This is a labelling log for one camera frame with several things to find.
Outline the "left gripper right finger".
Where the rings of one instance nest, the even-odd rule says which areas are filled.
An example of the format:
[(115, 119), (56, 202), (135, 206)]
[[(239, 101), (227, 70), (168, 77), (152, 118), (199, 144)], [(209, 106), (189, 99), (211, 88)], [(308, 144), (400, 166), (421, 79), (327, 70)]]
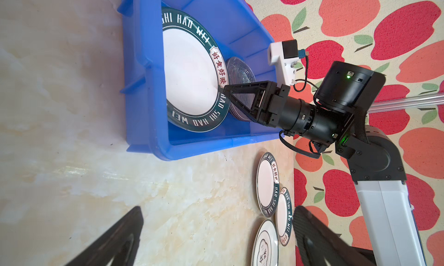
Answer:
[(294, 209), (293, 229), (305, 266), (374, 266), (373, 251), (355, 248), (303, 206)]

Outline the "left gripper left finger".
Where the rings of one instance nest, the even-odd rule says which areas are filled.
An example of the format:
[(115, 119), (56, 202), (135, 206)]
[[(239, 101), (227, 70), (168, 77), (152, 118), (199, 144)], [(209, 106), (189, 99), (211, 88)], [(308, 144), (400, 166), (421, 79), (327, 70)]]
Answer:
[(139, 248), (143, 223), (141, 207), (136, 206), (68, 265), (132, 266)]

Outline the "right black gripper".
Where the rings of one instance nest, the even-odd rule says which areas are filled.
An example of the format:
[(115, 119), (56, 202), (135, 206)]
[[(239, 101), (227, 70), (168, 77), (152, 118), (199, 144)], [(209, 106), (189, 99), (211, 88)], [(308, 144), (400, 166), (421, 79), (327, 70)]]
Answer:
[(312, 141), (336, 141), (347, 116), (300, 98), (289, 96), (290, 87), (273, 81), (226, 85), (223, 95), (233, 106), (237, 119), (280, 128)]

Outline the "green rim plate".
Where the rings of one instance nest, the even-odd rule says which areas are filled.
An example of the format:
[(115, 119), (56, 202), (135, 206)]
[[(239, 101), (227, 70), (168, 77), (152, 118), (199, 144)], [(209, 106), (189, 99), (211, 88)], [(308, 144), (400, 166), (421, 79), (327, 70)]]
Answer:
[(292, 218), (293, 206), (290, 192), (286, 187), (282, 187), (275, 212), (276, 231), (282, 246), (287, 246), (290, 241)]
[(222, 93), (228, 84), (222, 52), (189, 14), (163, 7), (161, 19), (168, 120), (187, 131), (209, 132), (221, 125), (230, 106)]
[(261, 213), (271, 218), (277, 208), (280, 192), (279, 169), (272, 153), (261, 156), (256, 173), (257, 201)]

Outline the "white plate black pattern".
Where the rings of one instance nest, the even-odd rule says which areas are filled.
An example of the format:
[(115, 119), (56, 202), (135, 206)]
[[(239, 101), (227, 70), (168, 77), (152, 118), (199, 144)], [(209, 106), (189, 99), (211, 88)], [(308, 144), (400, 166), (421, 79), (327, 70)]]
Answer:
[(251, 266), (277, 266), (279, 260), (276, 227), (269, 219), (263, 221), (254, 241)]

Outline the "blue plastic bin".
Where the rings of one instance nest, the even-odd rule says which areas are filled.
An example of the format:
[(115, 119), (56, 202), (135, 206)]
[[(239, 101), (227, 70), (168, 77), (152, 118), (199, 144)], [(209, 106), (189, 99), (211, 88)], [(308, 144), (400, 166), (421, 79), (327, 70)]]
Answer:
[(259, 81), (276, 81), (268, 64), (272, 36), (245, 0), (121, 0), (128, 150), (171, 161), (218, 150), (276, 140), (277, 128), (227, 115), (206, 133), (168, 121), (163, 62), (162, 7), (172, 7), (203, 24), (225, 58), (243, 59)]

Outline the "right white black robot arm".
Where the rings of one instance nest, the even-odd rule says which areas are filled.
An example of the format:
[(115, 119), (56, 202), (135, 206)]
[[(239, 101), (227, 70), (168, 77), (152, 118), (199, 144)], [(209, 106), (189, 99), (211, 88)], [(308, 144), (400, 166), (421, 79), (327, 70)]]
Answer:
[(306, 266), (423, 266), (426, 263), (409, 201), (407, 176), (396, 145), (365, 116), (385, 76), (333, 62), (308, 104), (272, 81), (227, 85), (221, 92), (249, 119), (277, 127), (279, 138), (307, 138), (307, 157), (317, 159), (331, 145), (348, 162), (370, 250), (351, 247), (305, 207), (295, 208), (293, 229)]

